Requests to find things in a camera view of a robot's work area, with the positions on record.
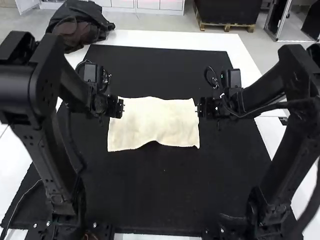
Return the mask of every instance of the towel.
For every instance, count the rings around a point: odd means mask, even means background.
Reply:
[[[199,118],[193,99],[123,98],[121,119],[111,118],[109,152],[137,149],[151,141],[162,145],[200,148]]]

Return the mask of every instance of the black mat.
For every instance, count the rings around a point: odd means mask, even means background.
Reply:
[[[86,58],[104,65],[112,73],[112,92],[127,98],[193,98],[197,102],[211,94],[203,79],[205,67],[210,65],[217,73],[232,67],[226,52],[214,51],[93,45]],[[58,111],[62,135],[65,113],[65,107]],[[244,214],[251,188],[270,164],[253,119],[222,131],[215,121],[200,119],[200,149],[150,142],[121,152],[107,152],[108,124],[107,118],[100,126],[96,119],[72,116],[75,141],[88,162],[83,174],[87,219],[112,223],[122,232],[197,235],[213,229],[218,213]],[[32,165],[2,226],[21,195],[38,179]],[[12,227],[29,228],[45,221],[48,214],[41,186],[21,206]]]

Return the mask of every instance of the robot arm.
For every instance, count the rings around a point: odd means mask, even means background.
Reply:
[[[29,152],[52,222],[62,231],[68,228],[70,239],[84,234],[86,197],[60,134],[57,99],[73,112],[121,118],[123,100],[110,94],[109,82],[103,68],[93,63],[84,65],[82,80],[65,59],[60,36],[46,34],[36,42],[28,32],[12,31],[0,46],[0,120]]]
[[[292,211],[291,200],[320,156],[320,69],[301,45],[285,45],[278,55],[279,62],[246,88],[241,88],[239,69],[223,71],[220,79],[213,74],[213,97],[203,97],[198,104],[198,115],[207,119],[255,118],[278,108],[290,111],[286,131],[272,163],[248,197],[246,230],[238,233],[245,239],[283,234],[282,223]],[[284,96],[287,102],[276,102]],[[320,202],[312,204],[319,207]],[[288,239],[302,233],[315,210],[292,226]],[[221,216],[223,228],[234,225],[233,217]],[[221,239],[233,239],[230,231],[222,232]]]

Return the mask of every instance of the floor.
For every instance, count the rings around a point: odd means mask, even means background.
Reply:
[[[0,7],[0,43],[12,30],[29,31],[37,39],[41,39],[53,14],[54,10],[34,9],[20,16],[16,8]],[[200,33],[191,0],[186,1],[184,16],[121,12],[105,12],[104,16],[110,22],[114,22],[117,29]],[[273,42],[266,34],[263,29],[266,17],[267,13],[260,13],[254,33],[248,33],[242,28],[231,28],[229,32],[230,34],[239,34],[262,74],[278,61],[277,51],[285,44],[283,42]],[[213,27],[202,32],[202,34],[223,32],[222,27]],[[310,43],[303,43],[302,45],[306,48]]]

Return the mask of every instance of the white table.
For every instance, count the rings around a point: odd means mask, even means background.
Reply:
[[[131,46],[164,49],[185,49],[203,51],[227,51],[234,68],[241,70],[242,86],[254,83],[261,73],[237,34],[224,33],[186,33],[165,31],[113,31],[106,41],[100,45]],[[81,62],[88,51],[88,46],[75,53],[67,55],[70,64],[75,67]],[[256,117],[255,122],[261,133],[266,149],[273,158],[285,132],[277,116],[285,116],[282,110],[266,112]],[[0,219],[6,213],[15,196],[22,179],[31,163],[31,158],[20,140],[8,128],[0,138]],[[294,214],[299,217],[306,206],[317,179],[317,166],[313,165],[306,178],[301,183],[292,200]],[[317,240],[320,229],[320,214],[304,231],[306,240]],[[23,240],[27,231],[11,230],[7,239]],[[116,234],[119,239],[155,239],[155,236]],[[193,237],[157,236],[159,240],[193,239]]]

